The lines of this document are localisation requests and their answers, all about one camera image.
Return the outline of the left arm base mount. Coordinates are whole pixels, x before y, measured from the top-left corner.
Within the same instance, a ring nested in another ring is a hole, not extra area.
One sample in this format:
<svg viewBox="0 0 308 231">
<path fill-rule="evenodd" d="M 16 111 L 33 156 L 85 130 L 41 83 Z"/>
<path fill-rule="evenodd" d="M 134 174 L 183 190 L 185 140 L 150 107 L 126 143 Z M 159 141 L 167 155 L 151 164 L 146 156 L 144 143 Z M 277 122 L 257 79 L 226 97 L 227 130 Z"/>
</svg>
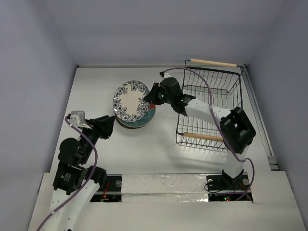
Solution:
<svg viewBox="0 0 308 231">
<path fill-rule="evenodd" d="M 116 203 L 122 201 L 122 175 L 107 175 L 106 185 L 100 188 L 90 202 Z"/>
</svg>

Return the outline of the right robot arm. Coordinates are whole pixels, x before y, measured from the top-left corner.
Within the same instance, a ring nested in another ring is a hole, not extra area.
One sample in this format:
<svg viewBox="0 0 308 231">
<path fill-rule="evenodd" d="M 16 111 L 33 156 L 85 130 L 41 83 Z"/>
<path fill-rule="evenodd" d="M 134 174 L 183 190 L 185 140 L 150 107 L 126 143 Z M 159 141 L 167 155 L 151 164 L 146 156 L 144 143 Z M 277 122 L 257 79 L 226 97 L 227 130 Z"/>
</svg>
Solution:
<svg viewBox="0 0 308 231">
<path fill-rule="evenodd" d="M 248 146 L 256 135 L 243 108 L 236 107 L 231 110 L 215 107 L 211 104 L 212 99 L 205 103 L 194 96 L 184 94 L 180 84 L 173 77 L 154 83 L 143 100 L 154 105 L 167 103 L 178 114 L 215 125 L 227 148 L 226 165 L 221 174 L 222 185 L 232 189 L 239 183 L 244 172 Z"/>
</svg>

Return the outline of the dark teal blossom plate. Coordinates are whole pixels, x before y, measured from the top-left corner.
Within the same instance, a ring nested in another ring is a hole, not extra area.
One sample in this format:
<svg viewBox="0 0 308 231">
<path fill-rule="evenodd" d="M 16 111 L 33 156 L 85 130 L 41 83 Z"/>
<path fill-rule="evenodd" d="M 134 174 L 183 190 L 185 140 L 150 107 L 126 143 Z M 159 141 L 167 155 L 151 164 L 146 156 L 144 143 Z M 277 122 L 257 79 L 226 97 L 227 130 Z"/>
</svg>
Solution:
<svg viewBox="0 0 308 231">
<path fill-rule="evenodd" d="M 126 122 L 126 121 L 123 121 L 121 120 L 118 116 L 115 116 L 118 124 L 125 124 L 127 126 L 130 126 L 130 127 L 139 127 L 139 126 L 143 126 L 143 125 L 147 125 L 150 123 L 151 119 L 148 120 L 144 120 L 144 119 L 141 119 L 141 120 L 138 120 L 138 121 L 135 121 L 135 122 Z"/>
</svg>

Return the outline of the grey tree pattern plate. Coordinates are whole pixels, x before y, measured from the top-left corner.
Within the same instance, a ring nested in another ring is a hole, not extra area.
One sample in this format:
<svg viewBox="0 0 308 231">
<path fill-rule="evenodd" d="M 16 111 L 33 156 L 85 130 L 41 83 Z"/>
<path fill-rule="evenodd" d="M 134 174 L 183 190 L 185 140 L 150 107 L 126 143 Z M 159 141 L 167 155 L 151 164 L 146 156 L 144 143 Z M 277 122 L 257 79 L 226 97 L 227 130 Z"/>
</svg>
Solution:
<svg viewBox="0 0 308 231">
<path fill-rule="evenodd" d="M 137 122 L 149 111 L 150 103 L 144 101 L 148 87 L 137 80 L 130 80 L 118 87 L 113 98 L 113 109 L 117 117 L 125 122 Z"/>
</svg>

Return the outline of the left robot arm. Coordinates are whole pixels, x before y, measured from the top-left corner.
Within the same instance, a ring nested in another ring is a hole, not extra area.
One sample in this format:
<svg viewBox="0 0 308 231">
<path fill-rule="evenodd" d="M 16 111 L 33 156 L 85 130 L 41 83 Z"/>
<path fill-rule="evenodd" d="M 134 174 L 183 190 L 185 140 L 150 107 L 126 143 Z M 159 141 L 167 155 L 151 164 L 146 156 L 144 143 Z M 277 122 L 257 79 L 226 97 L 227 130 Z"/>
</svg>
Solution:
<svg viewBox="0 0 308 231">
<path fill-rule="evenodd" d="M 59 164 L 52 184 L 52 200 L 44 231 L 75 231 L 94 194 L 107 184 L 106 170 L 97 166 L 99 139 L 112 135 L 114 116 L 86 119 L 83 111 L 65 117 L 79 138 L 67 138 L 59 147 Z"/>
</svg>

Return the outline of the red and teal plate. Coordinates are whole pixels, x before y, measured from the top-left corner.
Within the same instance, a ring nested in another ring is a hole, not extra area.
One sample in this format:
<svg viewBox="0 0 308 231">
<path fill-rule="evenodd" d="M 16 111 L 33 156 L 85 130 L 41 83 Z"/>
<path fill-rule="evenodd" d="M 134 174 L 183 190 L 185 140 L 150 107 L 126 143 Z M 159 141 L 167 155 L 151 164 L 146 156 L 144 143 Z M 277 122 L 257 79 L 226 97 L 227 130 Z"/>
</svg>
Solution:
<svg viewBox="0 0 308 231">
<path fill-rule="evenodd" d="M 155 115 L 155 112 L 156 112 L 156 106 L 152 103 L 150 105 L 150 108 L 148 110 L 148 112 L 146 113 L 146 115 L 142 118 L 144 120 L 148 119 L 148 120 L 152 120 L 154 115 Z"/>
</svg>

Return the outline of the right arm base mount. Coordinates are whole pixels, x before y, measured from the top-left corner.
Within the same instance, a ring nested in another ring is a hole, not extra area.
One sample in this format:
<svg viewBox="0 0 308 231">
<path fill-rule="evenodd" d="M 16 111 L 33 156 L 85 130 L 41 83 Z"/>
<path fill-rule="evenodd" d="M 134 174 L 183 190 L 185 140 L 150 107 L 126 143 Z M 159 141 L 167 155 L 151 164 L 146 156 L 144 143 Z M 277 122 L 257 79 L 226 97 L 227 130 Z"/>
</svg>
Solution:
<svg viewBox="0 0 308 231">
<path fill-rule="evenodd" d="M 234 184 L 224 182 L 222 175 L 207 175 L 206 180 L 204 190 L 209 202 L 253 201 L 251 190 L 248 190 L 250 182 L 246 174 Z"/>
</svg>

